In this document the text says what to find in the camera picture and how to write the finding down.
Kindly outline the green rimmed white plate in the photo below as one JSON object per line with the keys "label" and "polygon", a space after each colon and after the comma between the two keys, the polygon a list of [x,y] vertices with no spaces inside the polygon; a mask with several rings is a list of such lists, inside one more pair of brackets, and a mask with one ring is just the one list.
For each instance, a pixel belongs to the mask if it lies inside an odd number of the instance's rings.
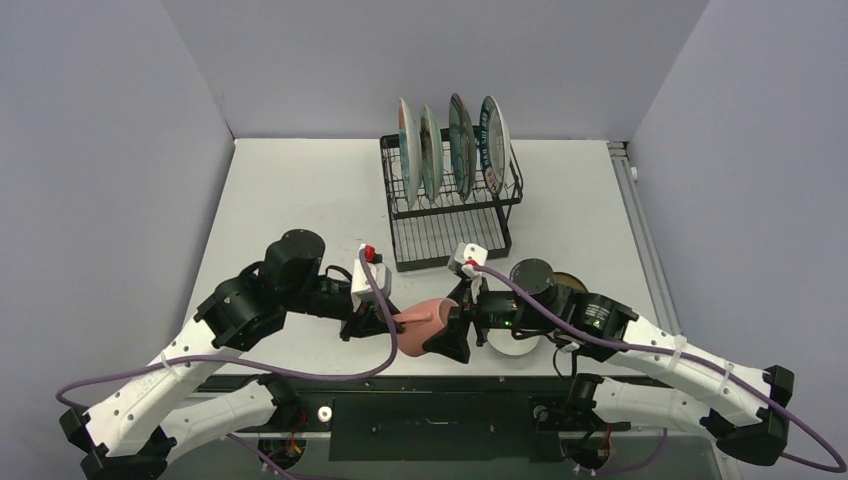
{"label": "green rimmed white plate", "polygon": [[498,196],[503,188],[510,161],[511,140],[508,125],[497,100],[486,96],[479,116],[479,152],[483,178],[489,192]]}

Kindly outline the light teal flower plate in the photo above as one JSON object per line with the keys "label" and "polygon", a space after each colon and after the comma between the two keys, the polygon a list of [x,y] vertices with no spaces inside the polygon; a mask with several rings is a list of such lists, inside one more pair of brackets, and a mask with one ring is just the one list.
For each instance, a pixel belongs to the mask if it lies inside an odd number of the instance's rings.
{"label": "light teal flower plate", "polygon": [[440,127],[426,103],[420,111],[420,136],[425,195],[430,203],[434,203],[443,183],[444,158]]}

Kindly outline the black wire dish rack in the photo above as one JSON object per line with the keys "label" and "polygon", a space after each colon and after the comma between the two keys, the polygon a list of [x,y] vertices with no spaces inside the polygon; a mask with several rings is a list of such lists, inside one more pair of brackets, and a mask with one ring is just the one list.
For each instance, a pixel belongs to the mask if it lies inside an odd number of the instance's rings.
{"label": "black wire dish rack", "polygon": [[462,199],[451,168],[446,128],[441,136],[445,170],[442,188],[434,200],[429,200],[423,190],[413,201],[406,198],[399,136],[379,139],[395,268],[400,272],[443,267],[460,243],[486,248],[490,259],[510,254],[508,221],[512,207],[523,199],[524,186],[516,154],[510,154],[499,194],[491,194],[478,167],[471,193]]}

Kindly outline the blue glazed plate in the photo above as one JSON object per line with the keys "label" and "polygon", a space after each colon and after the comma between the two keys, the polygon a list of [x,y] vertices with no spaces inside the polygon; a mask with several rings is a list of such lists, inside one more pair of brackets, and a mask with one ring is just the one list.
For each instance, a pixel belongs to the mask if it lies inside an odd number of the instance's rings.
{"label": "blue glazed plate", "polygon": [[458,93],[453,93],[449,105],[449,143],[451,165],[460,199],[471,196],[476,171],[476,140],[467,107]]}

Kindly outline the red and blue plate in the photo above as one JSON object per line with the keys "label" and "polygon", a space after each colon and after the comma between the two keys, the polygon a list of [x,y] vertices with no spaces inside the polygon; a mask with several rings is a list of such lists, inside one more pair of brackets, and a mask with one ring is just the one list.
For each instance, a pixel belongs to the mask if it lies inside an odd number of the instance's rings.
{"label": "red and blue plate", "polygon": [[417,116],[403,97],[399,99],[398,135],[403,189],[407,202],[412,205],[422,184],[420,130]]}

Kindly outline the large pink mug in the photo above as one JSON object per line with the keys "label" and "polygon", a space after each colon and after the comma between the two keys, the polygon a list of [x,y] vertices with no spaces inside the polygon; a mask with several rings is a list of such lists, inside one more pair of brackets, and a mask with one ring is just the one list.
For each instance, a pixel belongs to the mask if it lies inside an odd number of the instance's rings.
{"label": "large pink mug", "polygon": [[435,298],[394,314],[394,322],[402,328],[398,333],[400,351],[409,357],[425,355],[425,344],[447,328],[451,310],[458,307],[450,298]]}

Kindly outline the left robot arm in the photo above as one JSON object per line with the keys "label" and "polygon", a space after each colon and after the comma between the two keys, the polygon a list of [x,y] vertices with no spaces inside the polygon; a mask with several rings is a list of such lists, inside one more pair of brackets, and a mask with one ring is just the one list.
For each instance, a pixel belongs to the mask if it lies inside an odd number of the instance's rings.
{"label": "left robot arm", "polygon": [[60,425],[84,452],[84,475],[155,479],[212,440],[264,424],[291,427],[299,405],[290,372],[280,367],[258,364],[241,388],[184,405],[223,365],[242,364],[247,351],[280,331],[290,312],[339,320],[344,337],[397,337],[391,273],[381,256],[360,246],[352,273],[337,280],[320,273],[324,252],[318,234],[286,232],[261,261],[219,284],[148,366],[123,374],[117,391],[89,407],[71,405]]}

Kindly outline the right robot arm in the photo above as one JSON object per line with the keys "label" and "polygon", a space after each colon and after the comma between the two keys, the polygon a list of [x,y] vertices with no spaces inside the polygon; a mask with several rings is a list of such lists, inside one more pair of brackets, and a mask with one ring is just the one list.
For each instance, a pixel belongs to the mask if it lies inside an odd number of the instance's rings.
{"label": "right robot arm", "polygon": [[540,259],[516,265],[503,277],[502,290],[487,287],[491,270],[475,258],[448,266],[459,282],[430,321],[423,350],[466,362],[468,332],[479,345],[503,336],[515,348],[544,337],[574,355],[654,380],[647,387],[578,375],[563,402],[566,418],[578,427],[596,422],[674,429],[708,438],[721,452],[758,466],[771,466],[784,454],[791,371],[711,354],[610,297],[559,283]]}

